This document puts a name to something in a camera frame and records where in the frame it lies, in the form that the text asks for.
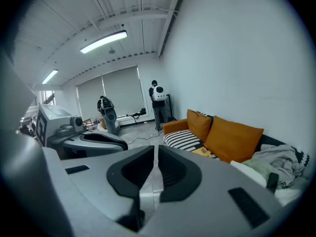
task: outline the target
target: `ceiling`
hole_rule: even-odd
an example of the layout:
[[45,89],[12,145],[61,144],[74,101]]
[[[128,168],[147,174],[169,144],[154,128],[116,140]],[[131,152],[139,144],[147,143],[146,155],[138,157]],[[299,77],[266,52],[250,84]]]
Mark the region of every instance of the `ceiling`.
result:
[[[15,39],[15,70],[34,86],[58,69],[48,84],[63,85],[106,63],[145,53],[160,55],[177,1],[33,0]],[[120,30],[127,31],[127,38],[80,52]]]

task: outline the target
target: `window blind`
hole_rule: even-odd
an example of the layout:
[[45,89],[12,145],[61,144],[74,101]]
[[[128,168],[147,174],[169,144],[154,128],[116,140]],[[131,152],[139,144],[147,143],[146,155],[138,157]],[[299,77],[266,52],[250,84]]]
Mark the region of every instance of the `window blind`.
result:
[[102,75],[106,96],[114,104],[117,116],[139,112],[144,108],[137,67]]
[[101,76],[78,85],[78,95],[83,120],[101,118],[97,110],[98,100],[100,96],[104,96]]

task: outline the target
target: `sofa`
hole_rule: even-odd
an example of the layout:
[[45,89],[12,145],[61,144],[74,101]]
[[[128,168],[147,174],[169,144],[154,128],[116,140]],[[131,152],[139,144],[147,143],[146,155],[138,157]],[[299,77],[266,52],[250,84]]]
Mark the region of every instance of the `sofa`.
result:
[[[167,146],[179,148],[227,163],[244,162],[261,150],[263,144],[280,146],[285,143],[263,134],[263,129],[239,124],[192,110],[187,118],[163,125]],[[308,154],[298,151],[298,162],[307,166]]]

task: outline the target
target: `blanket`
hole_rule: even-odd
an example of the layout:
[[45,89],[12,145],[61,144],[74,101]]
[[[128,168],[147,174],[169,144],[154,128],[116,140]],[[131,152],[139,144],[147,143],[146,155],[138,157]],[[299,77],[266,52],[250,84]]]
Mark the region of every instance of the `blanket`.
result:
[[242,164],[254,169],[259,174],[261,174],[266,181],[268,181],[270,174],[275,172],[275,168],[273,168],[269,163],[264,162],[259,159],[249,159],[244,161]]
[[305,167],[298,163],[295,150],[289,145],[261,145],[261,151],[255,152],[252,159],[259,159],[274,167],[278,174],[277,188],[285,188],[293,184],[294,178],[301,177]]

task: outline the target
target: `gray blanket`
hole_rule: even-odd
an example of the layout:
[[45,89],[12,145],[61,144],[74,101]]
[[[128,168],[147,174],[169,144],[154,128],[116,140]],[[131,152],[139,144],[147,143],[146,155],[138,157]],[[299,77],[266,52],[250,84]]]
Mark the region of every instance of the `gray blanket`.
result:
[[278,174],[277,188],[285,188],[293,184],[294,178],[303,174],[305,167],[298,163],[295,150],[289,145],[261,145],[261,151],[255,152],[253,159],[259,159],[269,163]]

